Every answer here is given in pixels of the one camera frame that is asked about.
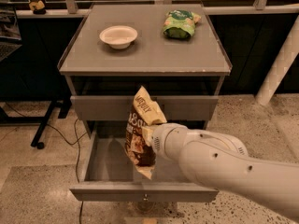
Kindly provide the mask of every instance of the snack bag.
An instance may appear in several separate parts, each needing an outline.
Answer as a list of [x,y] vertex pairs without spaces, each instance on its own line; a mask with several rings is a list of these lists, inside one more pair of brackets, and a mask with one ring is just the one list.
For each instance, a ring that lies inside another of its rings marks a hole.
[[135,95],[126,128],[125,151],[138,172],[151,179],[156,154],[142,137],[142,127],[167,123],[164,113],[144,87]]
[[166,16],[164,34],[176,39],[186,39],[193,36],[195,24],[201,19],[198,14],[184,10],[173,10],[168,12]]

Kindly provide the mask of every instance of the white bowl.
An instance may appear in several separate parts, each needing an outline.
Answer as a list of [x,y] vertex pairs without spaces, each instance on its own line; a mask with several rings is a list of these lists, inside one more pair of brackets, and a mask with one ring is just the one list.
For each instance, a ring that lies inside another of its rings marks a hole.
[[137,35],[137,30],[130,26],[111,26],[102,31],[100,39],[113,49],[126,49]]

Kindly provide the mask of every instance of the gray countertop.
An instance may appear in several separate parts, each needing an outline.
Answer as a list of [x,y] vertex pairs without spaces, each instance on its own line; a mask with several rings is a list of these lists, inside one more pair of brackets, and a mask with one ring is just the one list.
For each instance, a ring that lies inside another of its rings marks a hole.
[[[165,14],[174,9],[202,17],[189,40],[163,35]],[[138,31],[136,41],[124,50],[104,44],[99,34],[112,25],[132,26]],[[67,76],[223,76],[230,71],[199,4],[95,5],[60,69]]]

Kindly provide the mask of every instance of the terrazzo floor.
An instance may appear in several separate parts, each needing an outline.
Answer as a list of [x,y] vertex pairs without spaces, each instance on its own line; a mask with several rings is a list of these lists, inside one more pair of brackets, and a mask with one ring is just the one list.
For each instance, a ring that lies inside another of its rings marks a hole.
[[[8,103],[25,116],[43,114],[48,103]],[[19,116],[1,104],[10,116]],[[251,157],[299,163],[299,94],[281,94],[266,107],[252,95],[220,96],[207,129],[239,138]],[[70,109],[66,119],[58,119],[55,108],[49,124],[65,138],[76,140]],[[101,224],[201,224],[201,223],[294,223],[250,200],[219,192],[211,203],[156,203],[141,212],[136,203],[81,202],[69,191],[77,183],[78,145],[69,145],[50,126],[41,141],[45,148],[30,147],[37,126],[0,127],[0,223],[101,223]],[[85,133],[77,122],[78,136]],[[90,140],[80,140],[81,172]]]

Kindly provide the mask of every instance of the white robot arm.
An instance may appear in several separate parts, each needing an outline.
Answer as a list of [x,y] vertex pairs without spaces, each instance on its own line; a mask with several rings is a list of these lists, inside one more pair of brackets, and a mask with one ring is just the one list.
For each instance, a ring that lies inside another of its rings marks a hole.
[[299,222],[299,164],[253,159],[235,137],[175,123],[154,129],[151,144],[193,183],[241,195]]

